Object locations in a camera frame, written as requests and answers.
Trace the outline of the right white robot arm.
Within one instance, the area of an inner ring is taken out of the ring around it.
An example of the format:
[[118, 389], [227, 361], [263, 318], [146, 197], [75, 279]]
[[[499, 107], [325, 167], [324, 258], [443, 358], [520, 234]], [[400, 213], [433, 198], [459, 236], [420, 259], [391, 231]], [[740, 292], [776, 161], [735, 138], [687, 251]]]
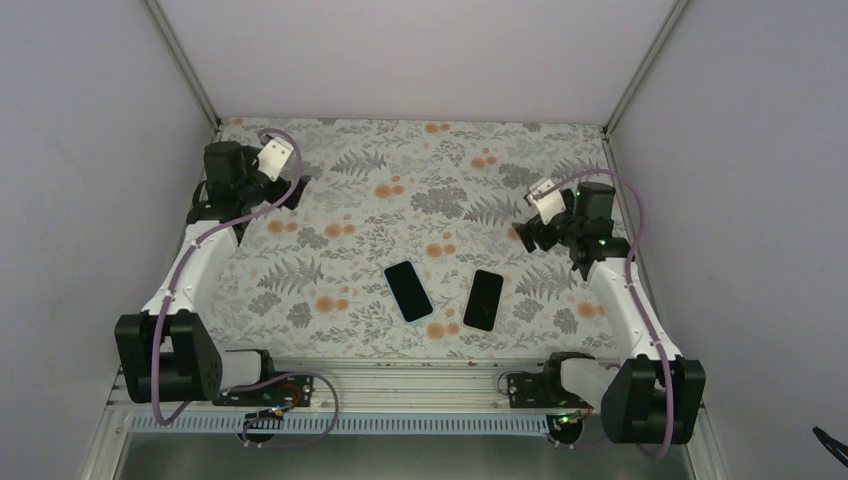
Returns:
[[573, 269], [605, 310], [619, 366], [579, 352], [553, 353], [539, 373], [508, 375], [510, 405], [593, 407], [613, 443], [682, 445], [694, 433], [706, 372], [684, 357], [646, 300], [631, 245], [614, 234], [615, 194], [603, 183], [558, 189], [539, 180], [525, 197], [537, 213], [515, 229], [528, 252], [568, 249]]

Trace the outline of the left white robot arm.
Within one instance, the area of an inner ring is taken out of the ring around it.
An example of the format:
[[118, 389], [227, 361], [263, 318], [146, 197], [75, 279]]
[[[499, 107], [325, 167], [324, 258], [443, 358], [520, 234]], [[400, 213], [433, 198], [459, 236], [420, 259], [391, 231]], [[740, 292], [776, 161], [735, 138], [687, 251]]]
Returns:
[[127, 392], [139, 404], [209, 401], [238, 387], [255, 405], [270, 402], [278, 377], [263, 350], [227, 350], [203, 323], [216, 283], [250, 222], [276, 208], [297, 208], [308, 176], [287, 137], [260, 147], [236, 141], [207, 145], [204, 179], [194, 191], [179, 253], [140, 312], [114, 329]]

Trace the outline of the black phone from beige case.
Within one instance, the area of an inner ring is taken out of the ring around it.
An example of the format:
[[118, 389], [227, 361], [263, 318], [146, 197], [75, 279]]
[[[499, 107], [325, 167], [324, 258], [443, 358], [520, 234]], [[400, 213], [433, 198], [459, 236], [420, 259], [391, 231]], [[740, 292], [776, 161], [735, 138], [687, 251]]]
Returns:
[[492, 332], [496, 323], [504, 277], [484, 270], [474, 272], [463, 324], [483, 332]]

